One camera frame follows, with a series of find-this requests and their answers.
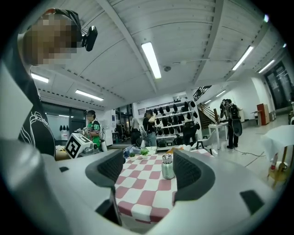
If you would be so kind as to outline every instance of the black t-shirt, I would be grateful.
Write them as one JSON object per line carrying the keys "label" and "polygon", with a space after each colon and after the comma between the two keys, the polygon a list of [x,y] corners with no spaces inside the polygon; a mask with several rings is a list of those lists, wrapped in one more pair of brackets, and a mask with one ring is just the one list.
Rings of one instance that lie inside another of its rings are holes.
{"label": "black t-shirt", "polygon": [[7,46],[8,51],[5,54],[7,69],[18,87],[33,104],[20,130],[18,139],[35,146],[41,153],[55,156],[54,137],[48,125],[38,89],[21,61],[17,47],[17,34],[12,37],[11,43]]}
{"label": "black t-shirt", "polygon": [[155,125],[155,123],[150,123],[148,121],[149,119],[147,117],[145,117],[143,119],[143,127],[144,127],[144,130],[147,132],[147,133],[152,133],[152,132],[155,132],[153,126]]}

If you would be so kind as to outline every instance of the white chair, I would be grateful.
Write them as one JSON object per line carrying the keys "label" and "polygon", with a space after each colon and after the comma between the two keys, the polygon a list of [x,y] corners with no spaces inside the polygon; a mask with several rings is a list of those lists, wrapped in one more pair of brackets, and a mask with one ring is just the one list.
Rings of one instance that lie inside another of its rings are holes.
{"label": "white chair", "polygon": [[204,147],[207,147],[209,148],[209,151],[212,155],[212,151],[211,151],[211,147],[212,145],[214,144],[215,142],[215,139],[216,139],[216,131],[214,130],[210,137],[208,139],[203,139],[203,140],[197,140],[197,145],[196,145],[196,149],[198,149],[199,147],[199,144],[202,144],[202,148],[204,149]]}

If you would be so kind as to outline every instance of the green plant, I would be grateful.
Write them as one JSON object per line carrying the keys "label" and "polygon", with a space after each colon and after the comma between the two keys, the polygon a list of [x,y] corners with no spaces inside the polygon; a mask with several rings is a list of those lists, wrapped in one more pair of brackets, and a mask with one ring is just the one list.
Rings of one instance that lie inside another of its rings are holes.
{"label": "green plant", "polygon": [[149,152],[148,149],[141,149],[141,151],[140,151],[140,153],[141,153],[142,155],[147,155],[148,152]]}

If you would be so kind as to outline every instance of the white box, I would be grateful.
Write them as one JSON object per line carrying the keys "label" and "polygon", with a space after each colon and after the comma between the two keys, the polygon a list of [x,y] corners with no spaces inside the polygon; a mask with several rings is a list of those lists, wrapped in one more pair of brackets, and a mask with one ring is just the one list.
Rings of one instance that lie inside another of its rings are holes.
{"label": "white box", "polygon": [[86,147],[90,147],[91,143],[93,142],[82,134],[72,133],[65,145],[65,151],[71,158],[77,158]]}

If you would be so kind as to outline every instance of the green shirt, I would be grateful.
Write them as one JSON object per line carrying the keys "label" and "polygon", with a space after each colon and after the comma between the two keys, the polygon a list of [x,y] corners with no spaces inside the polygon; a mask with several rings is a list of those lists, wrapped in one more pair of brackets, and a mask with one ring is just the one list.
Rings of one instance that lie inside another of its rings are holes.
{"label": "green shirt", "polygon": [[[93,120],[88,124],[88,127],[92,128],[92,132],[96,132],[97,134],[100,134],[100,124],[97,120]],[[93,143],[97,144],[97,147],[100,146],[100,136],[93,136],[89,139],[93,141]]]}

